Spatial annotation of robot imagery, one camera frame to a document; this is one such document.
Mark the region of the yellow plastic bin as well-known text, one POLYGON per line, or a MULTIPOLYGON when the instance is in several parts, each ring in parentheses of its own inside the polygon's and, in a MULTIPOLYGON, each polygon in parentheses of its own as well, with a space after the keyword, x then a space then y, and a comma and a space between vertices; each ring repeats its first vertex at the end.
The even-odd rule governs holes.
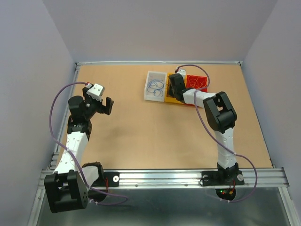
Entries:
POLYGON ((165 97, 164 97, 164 101, 167 103, 172 103, 172 104, 180 104, 180 105, 185 105, 185 102, 182 103, 180 101, 177 101, 175 98, 169 96, 168 91, 169 91, 169 76, 172 75, 173 73, 169 73, 167 75, 167 79, 166 79, 166 93, 165 93, 165 97))

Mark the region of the red plastic bin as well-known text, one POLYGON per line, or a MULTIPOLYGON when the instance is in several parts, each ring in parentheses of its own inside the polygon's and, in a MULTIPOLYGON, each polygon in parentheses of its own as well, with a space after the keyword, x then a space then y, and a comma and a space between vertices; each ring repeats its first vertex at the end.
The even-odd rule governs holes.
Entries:
POLYGON ((187 75, 185 78, 185 83, 187 88, 200 89, 202 92, 207 92, 207 77, 187 75))

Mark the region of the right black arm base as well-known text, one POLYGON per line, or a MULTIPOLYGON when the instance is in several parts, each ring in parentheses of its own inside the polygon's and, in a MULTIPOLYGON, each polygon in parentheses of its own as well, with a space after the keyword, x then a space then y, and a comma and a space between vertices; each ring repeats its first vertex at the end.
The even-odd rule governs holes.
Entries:
POLYGON ((201 186, 242 186, 245 184, 237 162, 232 167, 225 169, 217 163, 217 170, 205 170, 201 172, 201 175, 199 181, 201 186))

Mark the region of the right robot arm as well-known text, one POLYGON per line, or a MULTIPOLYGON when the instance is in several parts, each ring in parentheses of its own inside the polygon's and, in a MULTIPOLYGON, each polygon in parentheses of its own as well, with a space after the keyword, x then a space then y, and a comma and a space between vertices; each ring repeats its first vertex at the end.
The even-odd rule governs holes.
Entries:
POLYGON ((205 110, 207 122, 215 133, 218 145, 219 168, 217 180, 226 184, 233 179, 231 167, 237 160, 234 156, 233 132, 237 114, 225 92, 207 93, 194 88, 187 88, 182 75, 176 73, 169 76, 170 95, 184 104, 195 105, 205 110))

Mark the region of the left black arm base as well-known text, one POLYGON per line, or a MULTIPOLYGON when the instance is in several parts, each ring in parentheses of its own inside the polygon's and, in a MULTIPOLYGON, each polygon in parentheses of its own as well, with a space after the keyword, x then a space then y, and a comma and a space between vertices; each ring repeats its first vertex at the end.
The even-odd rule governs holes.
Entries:
POLYGON ((92 187, 118 187, 120 173, 118 171, 105 171, 103 174, 97 170, 83 171, 86 182, 92 187))

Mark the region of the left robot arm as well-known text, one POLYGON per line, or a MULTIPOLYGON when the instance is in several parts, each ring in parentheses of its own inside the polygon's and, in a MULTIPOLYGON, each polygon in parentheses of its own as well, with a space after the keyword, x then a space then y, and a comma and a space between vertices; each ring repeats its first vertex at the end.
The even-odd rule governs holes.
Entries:
POLYGON ((73 96, 68 100, 70 116, 64 152, 54 172, 44 179, 49 207, 53 213, 86 208, 92 184, 109 187, 101 163, 79 164, 92 132, 91 118, 96 113, 111 113, 114 102, 107 97, 107 104, 103 104, 104 90, 99 84, 89 83, 83 88, 82 96, 73 96))

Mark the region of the white plastic bin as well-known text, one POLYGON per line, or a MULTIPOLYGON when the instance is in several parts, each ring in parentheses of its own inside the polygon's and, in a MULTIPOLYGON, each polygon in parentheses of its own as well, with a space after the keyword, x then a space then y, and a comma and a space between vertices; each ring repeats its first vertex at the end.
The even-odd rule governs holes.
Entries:
POLYGON ((167 73, 148 71, 144 87, 144 100, 164 102, 166 79, 167 73))

